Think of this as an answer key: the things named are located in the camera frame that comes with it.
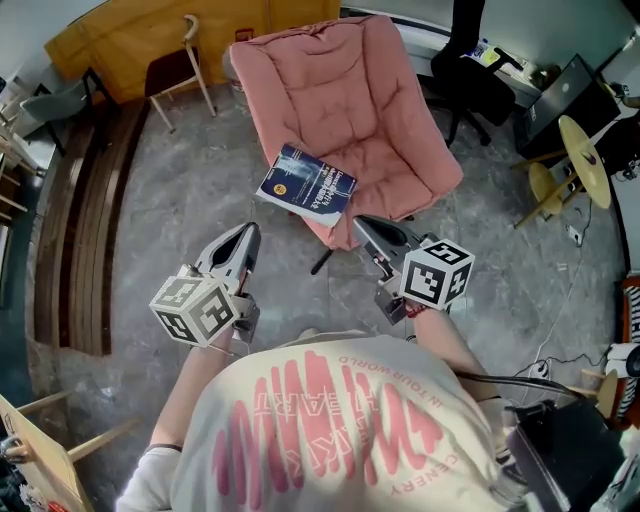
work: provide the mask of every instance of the book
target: book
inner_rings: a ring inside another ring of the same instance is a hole
[[[256,195],[333,227],[347,208],[357,182],[326,162],[285,144]]]

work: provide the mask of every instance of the pink armchair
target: pink armchair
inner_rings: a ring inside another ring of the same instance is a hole
[[[402,219],[462,180],[389,18],[340,19],[236,43],[231,62],[270,164],[287,143],[358,179],[334,228],[304,219],[330,250],[357,245],[354,216]]]

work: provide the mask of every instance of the cable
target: cable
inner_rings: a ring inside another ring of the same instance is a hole
[[[529,377],[498,377],[495,375],[477,375],[475,373],[455,372],[461,379],[475,380],[477,382],[491,382],[493,384],[510,384],[512,386],[522,386],[526,388],[542,389],[544,391],[555,391],[563,395],[575,398],[584,398],[580,393],[571,391],[566,386],[544,379],[533,379]]]
[[[587,219],[587,225],[582,230],[582,240],[580,240],[580,244],[578,245],[578,247],[580,247],[580,248],[582,248],[582,246],[584,245],[584,237],[587,234],[587,229],[589,229],[589,226],[591,225],[591,210],[592,210],[592,208],[593,208],[593,199],[589,198],[589,218]]]
[[[540,358],[540,352],[542,352],[542,348],[551,339],[551,334],[553,334],[553,330],[555,329],[556,324],[558,323],[558,321],[560,320],[560,317],[562,316],[564,307],[567,305],[567,302],[569,302],[569,299],[571,298],[571,294],[573,293],[573,288],[575,287],[576,282],[578,281],[578,272],[580,272],[581,267],[582,267],[582,257],[580,257],[580,261],[578,262],[578,268],[576,269],[575,274],[573,274],[573,281],[571,282],[571,286],[569,287],[569,292],[567,293],[567,296],[564,298],[564,302],[562,303],[562,306],[560,306],[560,311],[558,311],[558,316],[551,324],[551,328],[549,329],[549,334],[547,334],[547,337],[544,339],[542,343],[540,343],[540,346],[538,347],[538,352],[536,353],[536,357],[535,357],[536,362],[538,362]]]
[[[565,363],[575,363],[576,361],[578,361],[579,359],[582,359],[583,357],[586,357],[587,360],[589,361],[589,364],[591,366],[600,366],[600,363],[602,363],[602,361],[604,360],[604,358],[606,357],[606,355],[609,353],[609,350],[611,350],[611,347],[607,348],[607,350],[604,351],[604,353],[600,356],[600,359],[598,359],[597,362],[593,362],[591,360],[591,358],[587,355],[587,354],[580,354],[578,357],[574,357],[573,359],[558,359],[557,357],[553,357],[553,356],[549,356],[546,357],[545,359],[538,359],[537,361],[534,361],[533,363],[531,363],[530,365],[525,366],[522,370],[520,370],[519,372],[515,373],[513,376],[517,377],[518,375],[520,375],[522,372],[527,371],[529,368],[531,368],[534,364],[538,364],[538,363],[545,363],[549,360],[551,361],[555,361],[557,363],[560,364],[565,364]]]

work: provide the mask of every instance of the desk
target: desk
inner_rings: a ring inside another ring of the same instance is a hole
[[[375,9],[348,7],[343,3],[343,10],[345,9],[349,10],[351,16],[368,16],[370,14],[389,16],[400,32],[414,72],[418,75],[433,76],[431,59],[449,42],[450,28]],[[524,108],[529,108],[541,94],[541,91],[527,78],[527,75],[530,74],[530,68],[531,66],[527,65],[523,72],[519,72],[511,66],[503,66],[496,73],[496,76],[515,93],[516,104]]]
[[[558,126],[565,146],[564,150],[554,151],[512,166],[513,169],[516,169],[531,164],[529,184],[538,201],[538,206],[516,224],[516,229],[522,227],[542,211],[548,215],[560,214],[564,206],[571,202],[582,189],[586,190],[593,202],[600,208],[609,208],[611,204],[611,190],[604,165],[587,134],[569,116],[561,116]],[[551,171],[539,162],[564,154],[569,155],[576,172],[558,184]],[[580,178],[580,184],[566,198],[562,199],[565,188],[578,178]]]

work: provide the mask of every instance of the wooden plank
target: wooden plank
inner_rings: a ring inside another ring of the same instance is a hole
[[[117,133],[117,129],[121,122],[121,114],[111,119],[105,130],[107,140]],[[104,164],[113,151],[113,144],[109,145],[105,151],[100,151],[91,166],[89,180],[80,202],[78,210],[77,230],[71,249],[71,267],[69,279],[69,339],[70,346],[75,350],[87,352],[85,343],[88,342],[87,335],[90,332],[91,318],[86,318],[85,312],[87,301],[90,303],[91,295],[87,290],[91,289],[91,283],[87,285],[85,282],[85,274],[88,252],[94,247],[91,241],[91,233],[96,223],[95,212],[96,205],[94,201],[99,195],[102,184],[100,183],[100,166]]]
[[[87,204],[87,217],[90,219],[90,223],[87,224],[86,229],[86,245],[81,248],[83,253],[82,262],[84,263],[84,266],[80,269],[82,276],[79,281],[80,286],[82,286],[81,296],[83,297],[81,304],[81,341],[82,351],[92,355],[103,355],[102,351],[97,350],[93,345],[93,325],[95,322],[99,321],[98,319],[93,318],[92,307],[94,295],[94,263],[96,252],[100,251],[100,247],[98,246],[98,231],[100,229],[100,220],[105,201],[105,191],[109,183],[109,172],[113,169],[115,164],[118,148],[123,143],[124,130],[126,129],[130,116],[130,109],[126,107],[123,108],[118,122],[114,124],[110,132],[107,132],[110,146],[109,149],[104,152],[102,158],[100,158],[95,169],[96,187],[92,190],[92,194],[87,195],[85,198],[85,202]]]
[[[91,355],[111,351],[112,246],[131,160],[148,111],[148,102],[137,100],[124,105],[109,124],[110,145],[92,166],[79,211],[70,273],[70,345]]]
[[[131,105],[131,117],[123,131],[115,164],[109,173],[109,183],[103,203],[94,261],[92,296],[92,347],[93,353],[111,353],[111,270],[113,248],[120,217],[120,206],[129,178],[131,161],[138,145],[140,133],[149,112],[149,102],[136,101]]]
[[[67,221],[76,187],[82,186],[83,170],[89,167],[95,154],[93,132],[88,118],[82,118],[72,130],[67,154],[53,177],[38,246],[34,304],[36,340],[56,347],[61,346],[59,290],[64,243],[67,236],[73,235]]]
[[[70,396],[71,394],[73,394],[73,391],[60,391],[59,393],[45,396],[40,400],[36,400],[35,402],[31,402],[30,404],[26,404],[26,405],[23,405],[22,407],[18,407],[18,412],[23,416],[26,416],[27,414],[31,414],[33,412],[39,411],[44,407],[48,407],[53,403],[63,400],[68,396]]]
[[[107,430],[99,436],[96,436],[93,439],[90,439],[89,441],[82,443],[75,448],[72,448],[71,450],[69,450],[69,458],[71,459],[71,462],[79,461],[83,457],[86,457],[87,455],[95,452],[98,448],[102,448],[104,445],[109,444],[111,441],[120,437],[122,434],[126,434],[130,430],[137,427],[139,424],[140,420],[138,418],[132,418],[122,425],[118,425],[111,430]]]

